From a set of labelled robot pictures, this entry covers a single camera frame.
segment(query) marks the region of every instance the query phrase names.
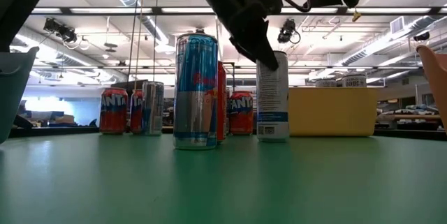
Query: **yellow container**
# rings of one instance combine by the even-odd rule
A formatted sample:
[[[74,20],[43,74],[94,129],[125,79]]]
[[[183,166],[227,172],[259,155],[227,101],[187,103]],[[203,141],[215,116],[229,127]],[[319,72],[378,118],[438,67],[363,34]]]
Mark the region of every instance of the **yellow container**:
[[[376,106],[374,88],[292,88],[288,95],[290,133],[293,137],[370,136]]]

